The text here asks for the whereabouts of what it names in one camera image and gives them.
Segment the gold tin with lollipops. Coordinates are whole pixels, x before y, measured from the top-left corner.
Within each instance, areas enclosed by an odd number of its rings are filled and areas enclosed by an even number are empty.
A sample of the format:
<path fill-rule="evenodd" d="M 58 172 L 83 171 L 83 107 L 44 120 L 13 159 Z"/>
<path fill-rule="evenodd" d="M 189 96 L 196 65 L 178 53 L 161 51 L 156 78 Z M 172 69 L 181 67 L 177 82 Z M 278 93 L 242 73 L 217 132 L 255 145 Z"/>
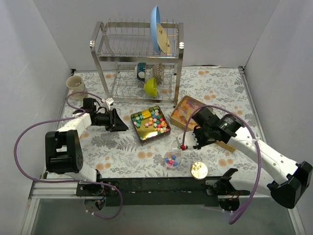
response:
<path fill-rule="evenodd" d="M 236 148 L 234 148 L 233 146 L 228 145 L 228 144 L 226 144 L 226 143 L 224 143 L 224 142 L 222 142 L 222 141 L 216 141 L 216 144 L 217 144 L 218 146 L 220 146 L 220 147 L 226 149 L 227 151 L 229 151 L 229 152 L 231 152 L 231 153 L 233 153 L 233 152 L 236 151 Z"/>

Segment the clear glass jar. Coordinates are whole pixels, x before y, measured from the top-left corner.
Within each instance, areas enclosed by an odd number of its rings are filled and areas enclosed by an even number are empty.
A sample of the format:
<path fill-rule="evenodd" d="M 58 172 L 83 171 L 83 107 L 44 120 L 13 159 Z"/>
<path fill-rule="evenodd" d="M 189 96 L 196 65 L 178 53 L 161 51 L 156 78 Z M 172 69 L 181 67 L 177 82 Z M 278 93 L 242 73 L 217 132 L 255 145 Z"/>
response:
<path fill-rule="evenodd" d="M 164 156 L 164 163 L 169 169 L 177 168 L 181 164 L 181 153 L 176 150 L 166 152 Z"/>

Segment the dark tin with star candies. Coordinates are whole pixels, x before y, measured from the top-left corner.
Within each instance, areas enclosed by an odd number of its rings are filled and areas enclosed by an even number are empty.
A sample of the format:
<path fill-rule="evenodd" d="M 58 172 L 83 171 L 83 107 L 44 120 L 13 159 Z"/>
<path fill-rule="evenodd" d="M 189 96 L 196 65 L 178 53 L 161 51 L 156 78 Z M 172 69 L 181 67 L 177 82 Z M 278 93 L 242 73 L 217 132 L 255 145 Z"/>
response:
<path fill-rule="evenodd" d="M 159 140 L 171 133 L 170 124 L 158 105 L 133 113 L 130 119 L 142 145 Z"/>

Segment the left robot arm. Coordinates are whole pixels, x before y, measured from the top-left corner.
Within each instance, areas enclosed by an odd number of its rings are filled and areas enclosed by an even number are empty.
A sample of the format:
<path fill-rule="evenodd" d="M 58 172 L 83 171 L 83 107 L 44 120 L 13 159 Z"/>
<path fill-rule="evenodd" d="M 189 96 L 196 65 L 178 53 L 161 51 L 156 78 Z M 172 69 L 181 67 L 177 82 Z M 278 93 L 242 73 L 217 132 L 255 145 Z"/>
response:
<path fill-rule="evenodd" d="M 94 98 L 84 98 L 83 107 L 74 113 L 73 119 L 56 131 L 45 135 L 45 164 L 49 173 L 67 175 L 87 184 L 87 190 L 94 196 L 104 190 L 101 174 L 84 164 L 80 136 L 89 126 L 104 126 L 107 132 L 127 131 L 117 110 L 111 108 L 112 98 L 101 100 L 105 111 L 99 112 Z"/>

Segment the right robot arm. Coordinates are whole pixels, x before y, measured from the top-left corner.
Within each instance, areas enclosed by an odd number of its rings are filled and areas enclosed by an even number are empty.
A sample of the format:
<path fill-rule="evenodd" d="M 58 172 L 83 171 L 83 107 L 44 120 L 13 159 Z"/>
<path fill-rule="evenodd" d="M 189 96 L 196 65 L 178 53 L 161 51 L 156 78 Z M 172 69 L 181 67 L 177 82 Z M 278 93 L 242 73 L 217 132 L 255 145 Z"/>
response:
<path fill-rule="evenodd" d="M 272 177 L 266 188 L 279 205 L 288 209 L 296 206 L 311 182 L 313 166 L 309 162 L 298 163 L 257 140 L 249 125 L 230 111 L 219 118 L 208 105 L 203 105 L 190 118 L 197 124 L 193 130 L 197 140 L 195 148 L 201 149 L 217 141 L 235 147 L 257 163 L 256 181 L 260 180 L 262 169 Z"/>

